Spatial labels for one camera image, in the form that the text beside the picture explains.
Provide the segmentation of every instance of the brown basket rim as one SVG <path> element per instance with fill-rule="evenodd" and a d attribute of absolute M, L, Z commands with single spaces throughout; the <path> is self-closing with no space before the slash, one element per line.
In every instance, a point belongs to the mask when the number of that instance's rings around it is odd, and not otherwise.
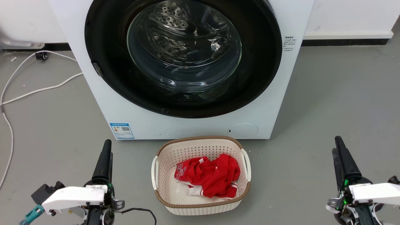
<path fill-rule="evenodd" d="M 243 146 L 239 143 L 234 138 L 227 137 L 227 136 L 200 136 L 200 137 L 188 137 L 188 138 L 181 138 L 181 139 L 176 139 L 172 141 L 168 141 L 164 146 L 161 147 L 161 149 L 157 152 L 157 157 L 160 156 L 161 151 L 166 148 L 168 145 L 179 143 L 179 142 L 184 142 L 184 141 L 196 141 L 196 140 L 206 140 L 206 139 L 225 139 L 225 140 L 230 140 L 237 144 L 240 149 L 243 149 Z M 247 182 L 246 189 L 244 190 L 243 194 L 240 195 L 237 198 L 231 199 L 231 200 L 226 200 L 226 201 L 221 201 L 221 202 L 215 202 L 215 203 L 207 203 L 207 204 L 193 204 L 193 205 L 177 205 L 177 204 L 171 204 L 166 202 L 160 194 L 158 193 L 158 190 L 155 190 L 154 193 L 156 194 L 157 199 L 166 207 L 169 208 L 175 208 L 175 209 L 189 209 L 189 208 L 205 208 L 205 207 L 214 207 L 214 206 L 220 206 L 220 205 L 227 205 L 231 203 L 235 203 L 238 201 L 241 201 L 249 192 L 250 190 L 250 185 L 251 182 Z"/>

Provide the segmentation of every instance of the basket handle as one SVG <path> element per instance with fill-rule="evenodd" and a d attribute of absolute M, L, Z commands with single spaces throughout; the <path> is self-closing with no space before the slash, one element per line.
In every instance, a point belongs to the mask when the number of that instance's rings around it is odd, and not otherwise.
<path fill-rule="evenodd" d="M 249 155 L 244 149 L 241 149 L 242 151 L 242 160 L 245 162 L 246 169 L 244 170 L 244 174 L 246 174 L 247 181 L 251 181 L 251 166 L 250 166 L 250 159 Z"/>
<path fill-rule="evenodd" d="M 153 183 L 154 190 L 158 188 L 158 156 L 154 157 L 153 163 L 151 165 L 151 180 Z"/>

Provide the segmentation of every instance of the white plastic basket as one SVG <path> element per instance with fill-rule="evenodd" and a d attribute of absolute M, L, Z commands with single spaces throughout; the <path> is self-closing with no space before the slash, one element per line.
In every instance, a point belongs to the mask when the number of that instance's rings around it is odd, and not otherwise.
<path fill-rule="evenodd" d="M 207 156 L 210 160 L 225 153 L 235 158 L 240 167 L 235 198 L 187 196 L 188 186 L 174 178 L 176 164 L 187 159 Z M 236 208 L 250 190 L 250 160 L 242 145 L 224 136 L 192 137 L 167 142 L 153 160 L 152 182 L 157 199 L 175 215 L 208 215 Z"/>

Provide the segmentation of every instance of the white wall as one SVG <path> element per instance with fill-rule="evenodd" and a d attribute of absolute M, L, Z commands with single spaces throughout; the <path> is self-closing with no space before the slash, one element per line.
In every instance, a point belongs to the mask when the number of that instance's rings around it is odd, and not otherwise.
<path fill-rule="evenodd" d="M 304 39 L 390 38 L 400 0 L 316 0 Z M 0 29 L 15 40 L 67 42 L 47 0 L 0 0 Z"/>

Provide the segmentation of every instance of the gray floor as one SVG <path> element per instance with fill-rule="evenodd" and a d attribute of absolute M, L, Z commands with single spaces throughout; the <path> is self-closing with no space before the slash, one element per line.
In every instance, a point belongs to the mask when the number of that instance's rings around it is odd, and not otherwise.
<path fill-rule="evenodd" d="M 151 209 L 159 225 L 337 224 L 324 206 L 336 195 L 331 149 L 341 135 L 363 175 L 375 183 L 400 176 L 400 27 L 386 46 L 302 48 L 270 140 L 241 141 L 252 163 L 249 195 L 233 211 L 183 217 L 154 196 L 150 165 L 165 141 L 113 141 L 116 196 L 127 207 Z M 29 53 L 0 56 L 0 88 Z M 76 63 L 50 55 L 30 60 L 5 100 L 53 86 L 78 73 Z M 15 153 L 0 190 L 2 224 L 16 224 L 34 206 L 40 185 L 60 180 L 82 186 L 92 175 L 105 139 L 113 139 L 84 79 L 5 106 L 14 128 Z M 10 132 L 0 118 L 0 173 Z M 382 220 L 395 223 L 399 209 L 386 206 Z M 74 215 L 43 215 L 33 224 L 72 225 Z M 146 212 L 117 215 L 119 224 L 153 224 Z"/>

